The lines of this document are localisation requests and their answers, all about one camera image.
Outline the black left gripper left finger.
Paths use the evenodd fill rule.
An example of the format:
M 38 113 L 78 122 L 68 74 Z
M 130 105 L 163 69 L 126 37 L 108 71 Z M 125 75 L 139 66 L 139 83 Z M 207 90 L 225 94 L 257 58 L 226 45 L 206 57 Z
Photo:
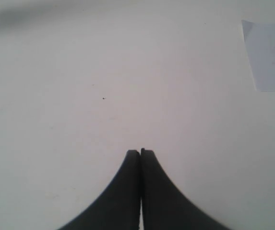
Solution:
M 141 158 L 127 151 L 116 175 L 101 195 L 62 230 L 138 230 L 141 210 Z

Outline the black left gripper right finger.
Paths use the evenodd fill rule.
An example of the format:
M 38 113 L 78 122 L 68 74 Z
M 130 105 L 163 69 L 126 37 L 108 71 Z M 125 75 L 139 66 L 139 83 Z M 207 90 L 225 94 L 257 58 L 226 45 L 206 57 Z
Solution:
M 188 200 L 167 176 L 155 153 L 141 149 L 145 230 L 227 230 Z

